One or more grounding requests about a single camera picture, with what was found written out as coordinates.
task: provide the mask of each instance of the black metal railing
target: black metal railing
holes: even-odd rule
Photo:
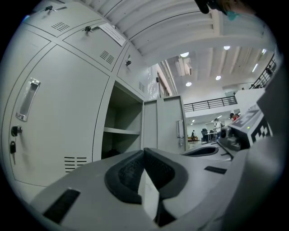
[[[263,88],[266,86],[267,82],[269,81],[269,79],[271,78],[271,76],[276,70],[276,63],[275,63],[275,59],[273,58],[274,56],[272,56],[265,70],[262,72],[259,78],[255,81],[255,83],[251,85],[249,89]]]
[[[235,96],[229,96],[224,98],[218,98],[218,99],[211,99],[196,103],[188,103],[184,105],[185,112],[189,111],[198,111],[203,109],[210,109],[220,106],[228,106],[238,104]]]

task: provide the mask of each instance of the table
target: table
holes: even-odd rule
[[[218,132],[213,132],[213,133],[207,133],[205,135],[214,135],[214,134],[218,134]],[[211,136],[208,137],[208,143],[211,143]]]

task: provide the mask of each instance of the person in red shirt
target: person in red shirt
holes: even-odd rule
[[[233,119],[233,122],[237,119],[237,118],[239,118],[240,116],[237,114],[237,115],[235,115],[234,113],[231,113],[230,114],[230,119]]]

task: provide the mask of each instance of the black cap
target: black cap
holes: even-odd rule
[[[216,9],[218,11],[223,12],[223,14],[227,15],[226,11],[224,11],[223,7],[219,4],[218,0],[195,0],[195,2],[203,14],[209,13],[210,7],[211,9]]]

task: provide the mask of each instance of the round ceiling light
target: round ceiling light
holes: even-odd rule
[[[189,52],[186,52],[186,53],[183,53],[183,54],[180,54],[181,57],[185,58],[189,55]]]

